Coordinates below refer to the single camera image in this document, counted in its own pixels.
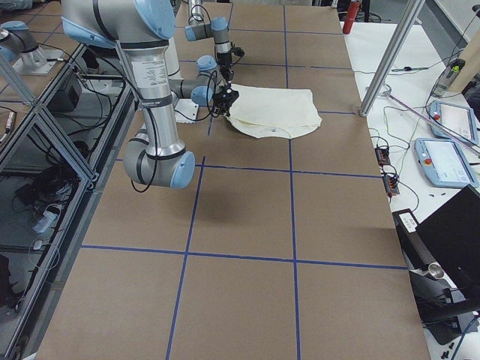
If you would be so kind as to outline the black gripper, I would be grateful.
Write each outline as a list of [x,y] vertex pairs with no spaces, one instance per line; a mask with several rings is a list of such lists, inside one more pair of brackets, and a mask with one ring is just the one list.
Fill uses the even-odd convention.
[[232,56],[237,56],[241,59],[244,55],[245,51],[234,43],[221,43],[216,45],[216,59],[221,70],[230,69],[233,66],[234,61]]
[[229,117],[230,108],[239,98],[239,92],[231,88],[233,69],[222,66],[220,67],[220,73],[225,86],[222,86],[221,90],[213,96],[214,111],[222,111],[224,116]]

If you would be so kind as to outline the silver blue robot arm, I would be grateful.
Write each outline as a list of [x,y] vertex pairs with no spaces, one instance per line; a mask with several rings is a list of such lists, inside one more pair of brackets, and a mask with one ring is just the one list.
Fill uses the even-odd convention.
[[172,38],[176,19],[170,1],[63,1],[64,33],[82,44],[115,49],[144,115],[145,124],[130,139],[123,165],[132,182],[184,188],[193,178],[195,157],[179,138],[175,105],[191,99],[218,115],[229,115],[239,93],[232,89],[228,22],[204,22],[192,12],[185,29],[189,41],[211,38],[215,54],[197,62],[195,79],[171,79],[179,69]]
[[187,1],[188,19],[184,28],[188,41],[200,41],[212,38],[217,65],[226,84],[231,84],[234,77],[233,56],[241,59],[245,51],[230,40],[229,25],[225,17],[211,18],[202,1]]

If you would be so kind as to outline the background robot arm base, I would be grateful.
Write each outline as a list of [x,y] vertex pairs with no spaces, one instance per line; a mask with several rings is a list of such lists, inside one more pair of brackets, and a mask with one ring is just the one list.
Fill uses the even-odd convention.
[[47,75],[64,52],[44,49],[22,21],[1,24],[1,55],[21,75]]

